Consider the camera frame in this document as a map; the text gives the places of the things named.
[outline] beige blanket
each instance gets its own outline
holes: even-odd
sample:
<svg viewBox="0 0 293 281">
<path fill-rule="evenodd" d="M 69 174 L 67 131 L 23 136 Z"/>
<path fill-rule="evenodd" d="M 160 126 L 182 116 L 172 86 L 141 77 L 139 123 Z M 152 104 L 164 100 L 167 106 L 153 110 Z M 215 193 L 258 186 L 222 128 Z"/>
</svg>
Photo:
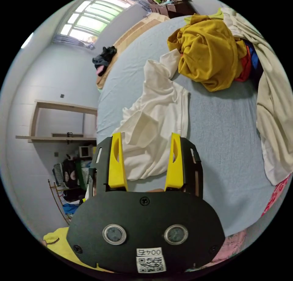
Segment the beige blanket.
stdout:
<svg viewBox="0 0 293 281">
<path fill-rule="evenodd" d="M 257 129 L 261 134 L 265 172 L 273 185 L 293 172 L 293 93 L 271 46 L 245 18 L 221 8 L 233 36 L 250 41 L 263 67 L 257 95 Z"/>
<path fill-rule="evenodd" d="M 161 15 L 159 13 L 151 13 L 149 16 L 142 19 L 140 22 L 130 28 L 126 33 L 124 33 L 114 44 L 115 48 L 117 49 L 117 53 L 113 57 L 106 72 L 101 77 L 98 76 L 97 78 L 96 83 L 98 89 L 103 88 L 112 66 L 114 65 L 120 54 L 129 46 L 129 44 L 131 44 L 137 37 L 139 37 L 142 33 L 149 30 L 153 26 L 169 19 L 170 18 L 168 16 Z"/>
</svg>

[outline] qr code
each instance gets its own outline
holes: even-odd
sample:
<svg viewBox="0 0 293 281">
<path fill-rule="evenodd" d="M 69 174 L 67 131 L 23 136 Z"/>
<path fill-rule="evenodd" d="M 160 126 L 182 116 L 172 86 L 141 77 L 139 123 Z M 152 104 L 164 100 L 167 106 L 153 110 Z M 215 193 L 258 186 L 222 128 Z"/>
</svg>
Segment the qr code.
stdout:
<svg viewBox="0 0 293 281">
<path fill-rule="evenodd" d="M 157 273 L 166 271 L 164 257 L 137 257 L 137 270 L 139 273 Z"/>
</svg>

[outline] sticker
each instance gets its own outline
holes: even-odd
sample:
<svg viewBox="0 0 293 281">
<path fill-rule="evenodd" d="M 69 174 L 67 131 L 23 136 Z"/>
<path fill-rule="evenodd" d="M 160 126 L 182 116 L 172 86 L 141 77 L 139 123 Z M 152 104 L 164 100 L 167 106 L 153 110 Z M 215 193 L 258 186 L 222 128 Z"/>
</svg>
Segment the sticker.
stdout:
<svg viewBox="0 0 293 281">
<path fill-rule="evenodd" d="M 161 247 L 136 249 L 136 266 L 139 273 L 160 273 L 166 271 Z"/>
</svg>

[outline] window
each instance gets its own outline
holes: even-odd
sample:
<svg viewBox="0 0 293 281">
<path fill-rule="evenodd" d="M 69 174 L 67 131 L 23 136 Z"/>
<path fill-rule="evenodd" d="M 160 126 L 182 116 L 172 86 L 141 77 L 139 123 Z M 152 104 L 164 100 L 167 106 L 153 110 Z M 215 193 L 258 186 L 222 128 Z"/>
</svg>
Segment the window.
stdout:
<svg viewBox="0 0 293 281">
<path fill-rule="evenodd" d="M 94 43 L 118 14 L 134 4 L 132 0 L 85 0 L 63 25 L 60 34 Z"/>
</svg>

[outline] mustard yellow shirt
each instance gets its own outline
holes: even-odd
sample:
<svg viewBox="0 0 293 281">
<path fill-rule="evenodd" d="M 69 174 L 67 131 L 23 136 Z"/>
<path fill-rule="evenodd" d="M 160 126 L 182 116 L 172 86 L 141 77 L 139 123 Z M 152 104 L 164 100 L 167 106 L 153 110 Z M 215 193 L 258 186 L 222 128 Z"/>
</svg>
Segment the mustard yellow shirt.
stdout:
<svg viewBox="0 0 293 281">
<path fill-rule="evenodd" d="M 61 257 L 74 262 L 78 265 L 93 269 L 93 270 L 98 270 L 98 271 L 104 271 L 104 272 L 109 272 L 113 273 L 111 271 L 105 270 L 100 268 L 98 265 L 96 268 L 92 268 L 84 263 L 82 263 L 79 258 L 75 255 L 71 247 L 69 246 L 69 243 L 66 240 L 66 235 L 68 232 L 69 227 L 64 227 L 64 228 L 58 228 L 55 232 L 48 233 L 44 236 L 44 240 L 47 243 L 47 248 L 53 251 L 54 253 L 60 255 Z"/>
<path fill-rule="evenodd" d="M 195 14 L 190 24 L 176 30 L 168 39 L 170 51 L 183 55 L 178 71 L 200 82 L 210 92 L 227 89 L 243 68 L 247 50 L 243 40 L 234 38 L 221 19 Z"/>
</svg>

